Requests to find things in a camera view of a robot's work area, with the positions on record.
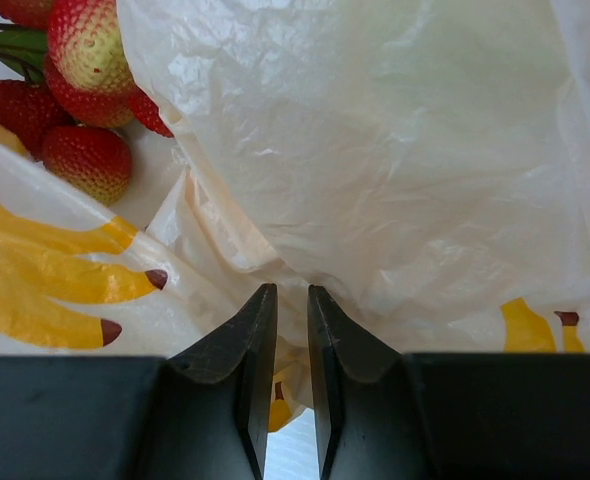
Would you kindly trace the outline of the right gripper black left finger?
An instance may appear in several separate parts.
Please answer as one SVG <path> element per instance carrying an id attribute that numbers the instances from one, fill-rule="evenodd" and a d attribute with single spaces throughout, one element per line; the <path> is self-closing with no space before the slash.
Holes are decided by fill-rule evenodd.
<path id="1" fill-rule="evenodd" d="M 276 286 L 263 284 L 232 318 L 163 364 L 135 478 L 262 478 L 277 311 Z"/>

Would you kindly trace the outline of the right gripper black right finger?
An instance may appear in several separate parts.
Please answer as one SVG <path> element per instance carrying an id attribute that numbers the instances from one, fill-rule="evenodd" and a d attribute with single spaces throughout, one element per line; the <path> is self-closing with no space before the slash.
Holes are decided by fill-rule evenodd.
<path id="1" fill-rule="evenodd" d="M 321 286 L 308 290 L 307 328 L 321 478 L 437 478 L 400 354 Z"/>

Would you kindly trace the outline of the translucent banana print plastic bag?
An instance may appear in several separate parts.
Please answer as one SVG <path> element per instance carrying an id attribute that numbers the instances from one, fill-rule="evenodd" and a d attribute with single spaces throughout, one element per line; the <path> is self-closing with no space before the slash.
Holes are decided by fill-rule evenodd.
<path id="1" fill-rule="evenodd" d="M 590 1 L 113 1 L 171 131 L 103 205 L 0 144 L 0 355 L 170 357 L 278 288 L 400 352 L 590 353 Z"/>

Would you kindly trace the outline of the fake strawberry bunch with leaves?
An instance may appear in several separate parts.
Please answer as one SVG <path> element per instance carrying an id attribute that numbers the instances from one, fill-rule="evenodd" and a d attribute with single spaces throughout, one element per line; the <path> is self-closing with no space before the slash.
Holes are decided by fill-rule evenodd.
<path id="1" fill-rule="evenodd" d="M 0 144 L 103 205 L 120 200 L 133 155 L 118 129 L 132 121 L 169 138 L 136 86 L 113 1 L 0 1 Z"/>

